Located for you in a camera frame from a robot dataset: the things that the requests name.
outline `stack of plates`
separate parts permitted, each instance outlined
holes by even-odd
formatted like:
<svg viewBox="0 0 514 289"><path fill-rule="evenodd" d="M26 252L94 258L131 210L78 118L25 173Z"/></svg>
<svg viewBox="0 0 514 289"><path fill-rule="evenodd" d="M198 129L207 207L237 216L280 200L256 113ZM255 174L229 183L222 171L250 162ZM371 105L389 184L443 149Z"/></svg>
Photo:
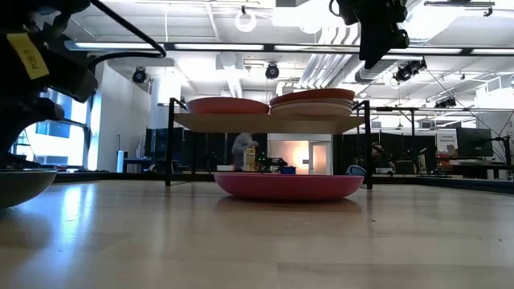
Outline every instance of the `stack of plates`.
<svg viewBox="0 0 514 289"><path fill-rule="evenodd" d="M271 114L281 116L349 116L355 93L346 89L294 92L270 100Z"/></svg>

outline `desk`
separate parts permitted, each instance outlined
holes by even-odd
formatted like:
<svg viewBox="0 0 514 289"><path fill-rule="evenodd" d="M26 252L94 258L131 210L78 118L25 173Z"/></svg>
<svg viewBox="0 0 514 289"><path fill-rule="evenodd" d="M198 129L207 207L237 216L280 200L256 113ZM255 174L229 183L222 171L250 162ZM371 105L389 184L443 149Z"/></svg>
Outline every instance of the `desk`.
<svg viewBox="0 0 514 289"><path fill-rule="evenodd" d="M506 165L472 165L472 164L459 164L452 165L453 174L461 174L464 177L479 178L487 180L487 171L492 169L494 179L500 178L499 171L501 169L508 169Z"/></svg>
<svg viewBox="0 0 514 289"><path fill-rule="evenodd" d="M172 161L172 166L175 168L177 161ZM151 159L124 159L123 160L123 173L127 173L127 165L140 165L140 173L143 173L145 169L149 168L150 165L166 166L165 160L151 160Z"/></svg>

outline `ceiling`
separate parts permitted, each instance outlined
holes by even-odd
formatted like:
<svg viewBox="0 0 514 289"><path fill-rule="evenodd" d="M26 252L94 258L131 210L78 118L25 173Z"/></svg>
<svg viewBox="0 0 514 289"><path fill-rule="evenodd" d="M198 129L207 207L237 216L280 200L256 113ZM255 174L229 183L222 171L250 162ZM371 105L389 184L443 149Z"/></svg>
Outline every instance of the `ceiling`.
<svg viewBox="0 0 514 289"><path fill-rule="evenodd" d="M226 42L226 43L316 43L321 33L307 34L298 27L300 23L317 22L335 23L340 19L328 13L328 0L310 0L311 5L307 11L276 9L275 1L261 1L247 4L247 10L256 14L257 24L251 32L242 32L235 27L235 16L240 11L237 6L223 5L222 1L210 2L173 2L171 5L136 4L129 0L105 1L115 12L129 20L132 24L144 31L158 42ZM273 15L276 11L288 11L290 16L283 16L281 25L274 26ZM494 12L486 18L482 10L466 11L444 30L440 31L426 45L438 46L514 46L514 10ZM165 14L167 14L167 37L165 29ZM422 26L413 28L409 33L415 35L417 29L430 27L431 21L437 21L438 15L432 15L432 20ZM115 23L95 7L73 16L65 34L77 41L86 42L139 42L129 31ZM182 94L186 97L198 95L219 95L221 90L228 90L227 81L216 75L215 56L217 53L169 53L169 57L176 60L182 72L189 80L183 87ZM308 66L310 55L307 54L265 54L244 53L246 60L262 60L262 64L248 66L249 71L241 78L243 91L275 92L280 81L299 79ZM267 62L277 62L281 75L276 80L267 80L264 71ZM393 89L380 78L376 83L364 90L367 97L376 105L391 104L401 98L401 102L410 101L410 104L423 103L425 98L436 96L444 88L453 88L466 84L469 89L459 91L457 97L469 100L474 97L473 87L483 85L484 81L473 79L491 78L495 73L514 72L514 59L512 58L474 58L474 57L427 57L427 66L433 76L426 72L414 77L408 84ZM124 67L126 75L131 75L134 67ZM159 68L151 70L150 74L159 75Z"/></svg>

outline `shelf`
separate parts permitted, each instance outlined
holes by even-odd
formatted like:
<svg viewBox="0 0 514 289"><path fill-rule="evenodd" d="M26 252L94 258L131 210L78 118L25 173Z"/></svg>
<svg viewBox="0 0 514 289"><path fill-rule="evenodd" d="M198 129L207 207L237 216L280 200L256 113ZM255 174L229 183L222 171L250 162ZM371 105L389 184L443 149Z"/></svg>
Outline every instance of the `shelf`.
<svg viewBox="0 0 514 289"><path fill-rule="evenodd" d="M194 132L335 134L364 124L364 117L176 113L175 121Z"/></svg>

